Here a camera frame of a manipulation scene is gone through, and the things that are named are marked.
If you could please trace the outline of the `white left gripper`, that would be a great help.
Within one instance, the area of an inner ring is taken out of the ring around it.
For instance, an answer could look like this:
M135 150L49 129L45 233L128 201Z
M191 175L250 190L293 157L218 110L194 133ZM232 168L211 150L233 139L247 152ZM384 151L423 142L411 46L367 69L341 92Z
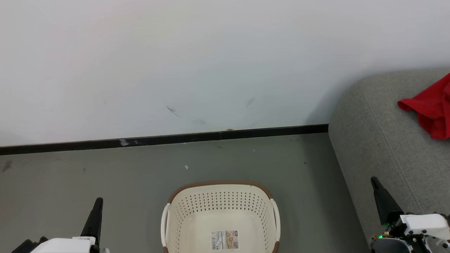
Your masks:
M97 197L82 233L78 237L53 238L41 237L38 242L25 240L13 253L109 253L108 248L100 248L102 227L103 198Z

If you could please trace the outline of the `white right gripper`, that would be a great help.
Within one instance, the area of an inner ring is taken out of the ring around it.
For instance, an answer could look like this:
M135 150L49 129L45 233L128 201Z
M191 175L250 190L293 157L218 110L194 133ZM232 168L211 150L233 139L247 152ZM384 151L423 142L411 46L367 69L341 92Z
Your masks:
M375 176L370 178L381 225L388 226L373 235L372 253L448 253L449 217L444 214L404 214L389 191Z

